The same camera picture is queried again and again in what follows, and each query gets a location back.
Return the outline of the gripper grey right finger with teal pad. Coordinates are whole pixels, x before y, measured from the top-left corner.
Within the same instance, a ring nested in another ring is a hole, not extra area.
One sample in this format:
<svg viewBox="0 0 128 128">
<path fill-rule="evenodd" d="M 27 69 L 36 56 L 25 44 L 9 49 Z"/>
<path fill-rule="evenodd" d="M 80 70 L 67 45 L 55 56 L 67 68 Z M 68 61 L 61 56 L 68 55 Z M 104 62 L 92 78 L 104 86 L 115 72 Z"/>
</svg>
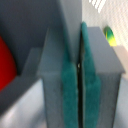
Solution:
<svg viewBox="0 0 128 128">
<path fill-rule="evenodd" d="M 81 30 L 83 128 L 113 128 L 125 70 L 99 27 L 83 22 Z"/>
</svg>

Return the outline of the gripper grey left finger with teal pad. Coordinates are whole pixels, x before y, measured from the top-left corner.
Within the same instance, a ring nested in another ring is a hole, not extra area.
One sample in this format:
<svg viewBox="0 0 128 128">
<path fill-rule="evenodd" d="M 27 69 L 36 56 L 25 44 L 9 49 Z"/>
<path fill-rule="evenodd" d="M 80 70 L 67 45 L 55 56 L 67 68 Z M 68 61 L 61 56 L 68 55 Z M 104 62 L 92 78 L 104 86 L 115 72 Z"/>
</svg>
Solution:
<svg viewBox="0 0 128 128">
<path fill-rule="evenodd" d="M 49 28 L 38 68 L 43 79 L 48 128 L 78 128 L 77 68 L 60 28 Z"/>
</svg>

